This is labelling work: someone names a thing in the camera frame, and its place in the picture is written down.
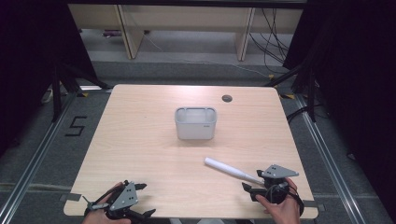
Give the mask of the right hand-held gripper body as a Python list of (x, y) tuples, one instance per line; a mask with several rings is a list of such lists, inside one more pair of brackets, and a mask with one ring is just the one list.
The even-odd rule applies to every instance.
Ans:
[(286, 181), (287, 177), (298, 176), (299, 173), (277, 164), (270, 165), (263, 170), (264, 194), (250, 194), (253, 202), (257, 202), (256, 195), (266, 198), (269, 203), (282, 203), (290, 192), (290, 185)]

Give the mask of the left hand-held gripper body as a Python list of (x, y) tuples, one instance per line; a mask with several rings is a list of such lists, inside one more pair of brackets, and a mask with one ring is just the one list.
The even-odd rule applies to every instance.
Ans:
[(128, 218), (131, 221), (138, 221), (137, 213), (132, 211), (130, 207), (137, 203), (137, 196), (133, 182), (124, 181), (121, 186), (115, 187), (107, 191), (112, 193), (105, 203), (87, 202), (85, 216), (89, 212), (102, 209), (105, 211), (109, 219)]

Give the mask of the person's left hand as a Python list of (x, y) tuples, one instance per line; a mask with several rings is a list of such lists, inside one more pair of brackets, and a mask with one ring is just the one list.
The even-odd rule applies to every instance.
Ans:
[[(113, 186), (111, 189), (114, 189), (115, 187), (118, 187), (121, 185), (122, 185), (122, 183), (119, 182), (115, 186)], [(100, 197), (97, 200), (98, 203), (105, 203), (106, 200), (111, 196), (112, 193), (105, 193), (105, 194), (106, 194), (105, 197)], [(131, 220), (128, 218), (109, 219), (106, 216), (105, 211), (102, 209), (99, 209), (99, 210), (94, 210), (94, 211), (89, 212), (88, 215), (84, 217), (81, 224), (131, 224)]]

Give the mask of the person's right hand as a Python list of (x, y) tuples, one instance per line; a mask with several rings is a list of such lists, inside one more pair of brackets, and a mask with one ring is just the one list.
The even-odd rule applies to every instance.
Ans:
[(293, 198), (297, 194), (297, 186), (290, 178), (286, 178), (290, 185), (290, 195), (280, 203), (269, 203), (266, 198), (256, 195), (256, 200), (264, 207), (263, 212), (270, 214), (276, 224), (301, 224), (300, 205)]

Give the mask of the grey tape strip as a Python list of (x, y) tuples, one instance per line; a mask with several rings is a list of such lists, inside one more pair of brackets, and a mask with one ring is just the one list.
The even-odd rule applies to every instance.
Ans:
[(303, 200), (304, 208), (316, 208), (319, 212), (324, 212), (326, 210), (325, 205), (322, 203), (317, 203), (316, 201)]
[(78, 202), (81, 198), (80, 194), (76, 193), (67, 193), (67, 194), (62, 194), (60, 197), (61, 202), (67, 202), (67, 201), (73, 201), (73, 202)]

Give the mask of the grey plastic container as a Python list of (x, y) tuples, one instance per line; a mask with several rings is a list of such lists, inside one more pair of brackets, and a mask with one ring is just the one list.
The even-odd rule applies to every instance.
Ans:
[(175, 124), (181, 140), (209, 140), (215, 135), (217, 111), (213, 107), (180, 107)]

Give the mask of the black metal stand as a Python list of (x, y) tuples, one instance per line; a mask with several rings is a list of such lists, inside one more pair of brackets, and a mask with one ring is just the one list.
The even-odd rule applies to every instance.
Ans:
[(306, 112), (313, 122), (315, 118), (315, 73), (305, 63), (301, 63), (296, 67), (292, 68), (286, 74), (271, 80), (265, 84), (265, 87), (274, 87), (275, 85), (295, 76), (291, 89), (294, 93), (302, 93), (307, 91), (307, 106), (301, 109), (302, 112)]
[(77, 83), (77, 78), (83, 78), (92, 84), (104, 90), (110, 90), (111, 86), (99, 80), (94, 72), (85, 72), (82, 69), (67, 63), (56, 63), (53, 65), (52, 72), (52, 101), (53, 101), (53, 117), (52, 121), (56, 121), (62, 113), (61, 85), (64, 85), (68, 92), (78, 93), (82, 88)]

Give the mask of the black curtain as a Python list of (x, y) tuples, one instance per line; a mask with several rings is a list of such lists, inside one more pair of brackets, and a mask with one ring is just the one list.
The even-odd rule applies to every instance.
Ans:
[(343, 13), (316, 79), (339, 132), (396, 223), (396, 0), (306, 0), (284, 66)]
[(102, 88), (66, 0), (0, 0), (0, 157), (32, 117), (47, 88)]

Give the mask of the metal floor rail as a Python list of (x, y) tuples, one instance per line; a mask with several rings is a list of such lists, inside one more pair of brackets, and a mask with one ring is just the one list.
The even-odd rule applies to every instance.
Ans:
[(352, 222), (352, 224), (367, 224), (363, 213), (355, 200), (354, 196), (351, 193), (350, 188), (347, 185), (342, 173), (340, 172), (338, 166), (335, 163), (335, 160), (332, 157), (332, 154), (318, 128), (318, 125), (315, 121), (312, 120), (312, 116), (308, 114), (308, 104), (304, 100), (304, 97), (301, 94), (296, 95), (297, 106), (300, 109), (304, 109), (303, 118), (305, 125), (310, 132), (315, 145), (318, 149), (318, 152), (323, 159), (325, 167), (329, 173), (329, 176), (334, 184), (334, 187), (339, 195), (339, 198), (346, 209), (346, 212)]
[(45, 136), (35, 151), (35, 154), (23, 171), (19, 181), (14, 185), (14, 188), (9, 194), (5, 204), (0, 209), (0, 224), (9, 224), (16, 213), (26, 191), (29, 188), (29, 185), (50, 149), (50, 145), (52, 144), (57, 132), (60, 130), (66, 112), (76, 97), (77, 94), (75, 92), (68, 93), (65, 97), (59, 116), (50, 124)]

